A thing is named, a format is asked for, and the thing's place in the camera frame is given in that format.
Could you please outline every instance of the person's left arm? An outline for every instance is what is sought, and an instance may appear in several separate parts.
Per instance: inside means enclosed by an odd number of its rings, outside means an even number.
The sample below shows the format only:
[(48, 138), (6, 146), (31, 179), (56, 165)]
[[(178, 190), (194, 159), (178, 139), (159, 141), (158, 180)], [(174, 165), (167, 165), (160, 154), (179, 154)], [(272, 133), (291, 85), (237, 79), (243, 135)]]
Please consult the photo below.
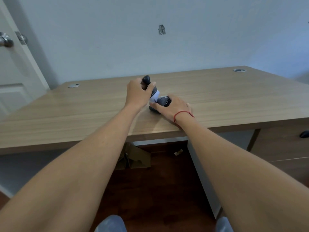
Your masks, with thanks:
[(89, 231), (133, 119), (151, 96), (127, 85), (124, 108), (36, 174), (0, 211), (2, 232)]

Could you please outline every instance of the black drawer knob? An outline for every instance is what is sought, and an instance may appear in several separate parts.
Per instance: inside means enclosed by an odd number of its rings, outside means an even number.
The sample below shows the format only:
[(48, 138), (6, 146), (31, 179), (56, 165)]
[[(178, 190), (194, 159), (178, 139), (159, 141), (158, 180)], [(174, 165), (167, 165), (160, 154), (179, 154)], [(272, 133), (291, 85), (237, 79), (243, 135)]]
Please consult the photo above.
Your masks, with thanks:
[(309, 130), (303, 131), (300, 135), (300, 138), (309, 138)]

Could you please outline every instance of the person's left hand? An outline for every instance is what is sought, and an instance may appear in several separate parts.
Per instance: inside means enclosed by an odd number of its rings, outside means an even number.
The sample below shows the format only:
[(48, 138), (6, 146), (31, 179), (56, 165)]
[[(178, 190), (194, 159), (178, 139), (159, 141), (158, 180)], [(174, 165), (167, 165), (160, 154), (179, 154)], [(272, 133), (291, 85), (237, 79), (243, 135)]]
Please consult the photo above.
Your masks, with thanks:
[(127, 84), (127, 99), (125, 106), (131, 106), (140, 111), (148, 103), (155, 84), (156, 82), (152, 82), (148, 85), (146, 90), (143, 90), (141, 88), (141, 78), (131, 80), (129, 84)]

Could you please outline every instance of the gray pants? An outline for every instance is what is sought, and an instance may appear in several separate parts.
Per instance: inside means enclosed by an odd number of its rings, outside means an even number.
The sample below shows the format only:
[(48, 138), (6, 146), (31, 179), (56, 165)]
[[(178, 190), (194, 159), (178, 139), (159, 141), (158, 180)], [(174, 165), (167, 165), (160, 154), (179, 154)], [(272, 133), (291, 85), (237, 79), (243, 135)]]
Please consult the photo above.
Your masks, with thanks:
[[(127, 232), (127, 229), (120, 216), (110, 215), (97, 226), (95, 232)], [(222, 217), (217, 221), (216, 232), (233, 232), (226, 217)]]

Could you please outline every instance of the wooden floor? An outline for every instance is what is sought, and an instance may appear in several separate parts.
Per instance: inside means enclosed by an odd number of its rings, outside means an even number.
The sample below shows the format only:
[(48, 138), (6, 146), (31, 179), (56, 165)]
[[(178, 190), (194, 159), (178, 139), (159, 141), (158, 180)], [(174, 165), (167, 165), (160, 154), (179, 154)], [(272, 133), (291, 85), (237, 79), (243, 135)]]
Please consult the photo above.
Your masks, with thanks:
[[(91, 231), (106, 217), (122, 217), (127, 231), (214, 231), (215, 219), (187, 150), (147, 146), (151, 167), (114, 171)], [(183, 149), (179, 156), (173, 153)]]

